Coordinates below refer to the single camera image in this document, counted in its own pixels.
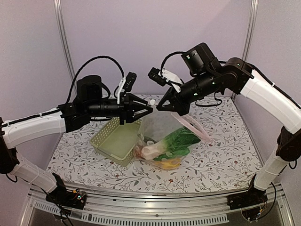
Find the ventilation grille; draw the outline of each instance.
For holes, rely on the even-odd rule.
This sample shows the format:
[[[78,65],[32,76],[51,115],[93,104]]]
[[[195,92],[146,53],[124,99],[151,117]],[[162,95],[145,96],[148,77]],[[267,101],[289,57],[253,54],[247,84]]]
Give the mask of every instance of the ventilation grille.
[[[60,212],[56,206],[40,201],[35,201],[34,206],[39,210],[53,214],[59,214]],[[81,218],[75,219],[104,226],[210,226],[229,222],[226,214],[194,219],[135,220],[118,217],[110,218],[93,213],[82,213]]]

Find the white wall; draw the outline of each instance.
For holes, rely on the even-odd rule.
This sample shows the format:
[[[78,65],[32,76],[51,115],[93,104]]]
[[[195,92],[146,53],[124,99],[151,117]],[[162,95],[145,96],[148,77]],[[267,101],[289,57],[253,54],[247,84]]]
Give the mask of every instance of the white wall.
[[[301,103],[301,1],[259,1],[248,62],[256,65],[295,101]],[[281,124],[261,107],[243,97],[237,105],[264,160],[271,154]],[[296,225],[301,225],[301,167],[285,169],[281,183]]]
[[[0,1],[0,117],[25,117],[65,102],[70,77],[52,0]],[[17,147],[46,168],[59,135]],[[0,175],[0,225],[16,226],[29,186]]]
[[[160,67],[171,52],[187,51],[206,42],[220,60],[241,57],[250,6],[250,0],[62,1],[74,68],[91,57],[109,55],[121,64],[125,74],[137,73],[136,94],[167,91],[147,74],[152,67]],[[191,79],[180,56],[170,58],[166,68],[184,81]],[[108,60],[92,63],[81,76],[92,73],[101,75],[111,90],[120,80],[118,68]]]

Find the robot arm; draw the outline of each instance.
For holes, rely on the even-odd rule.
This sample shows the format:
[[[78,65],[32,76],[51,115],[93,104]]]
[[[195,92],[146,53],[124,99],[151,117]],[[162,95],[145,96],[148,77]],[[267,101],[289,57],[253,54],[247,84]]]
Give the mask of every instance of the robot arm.
[[[236,57],[223,62],[222,66],[205,43],[183,53],[182,58],[193,79],[179,85],[178,89],[170,87],[157,106],[159,111],[188,114],[192,102],[212,93],[224,94],[225,89],[230,89],[253,100],[284,125],[275,150],[263,168],[253,176],[248,191],[228,197],[231,209],[267,201],[265,191],[270,183],[289,162],[301,156],[300,106],[274,86],[255,66]],[[158,71],[159,69],[152,68],[149,77],[164,86],[165,83],[158,82],[162,78]]]
[[[62,179],[48,173],[25,159],[16,146],[29,140],[55,133],[71,132],[90,123],[93,117],[119,117],[120,124],[134,122],[152,112],[145,100],[131,93],[136,74],[129,73],[119,84],[118,97],[103,97],[102,89],[110,91],[97,75],[86,76],[77,82],[77,96],[72,103],[38,115],[15,121],[0,118],[0,173],[22,178],[49,193],[47,200],[56,204],[83,209],[84,192],[69,192]]]

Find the floral tablecloth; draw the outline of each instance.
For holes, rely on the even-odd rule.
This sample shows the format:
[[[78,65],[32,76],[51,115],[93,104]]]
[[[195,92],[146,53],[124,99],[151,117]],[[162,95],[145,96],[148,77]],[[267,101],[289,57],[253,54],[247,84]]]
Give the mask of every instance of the floral tablecloth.
[[[156,102],[162,96],[140,95]],[[190,107],[213,143],[200,142],[175,170],[162,170],[133,160],[122,167],[95,152],[89,140],[105,122],[91,122],[65,133],[48,166],[48,172],[65,181],[112,189],[160,193],[199,193],[246,188],[261,164],[243,121],[229,97],[218,107]],[[199,103],[212,104],[213,97]]]

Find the plastic bag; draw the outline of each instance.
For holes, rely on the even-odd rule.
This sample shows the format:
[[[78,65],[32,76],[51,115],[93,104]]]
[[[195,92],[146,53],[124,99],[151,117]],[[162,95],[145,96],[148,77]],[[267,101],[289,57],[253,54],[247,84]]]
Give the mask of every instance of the plastic bag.
[[[177,168],[200,140],[212,142],[192,117],[156,109],[143,117],[138,137],[134,156],[165,170]]]

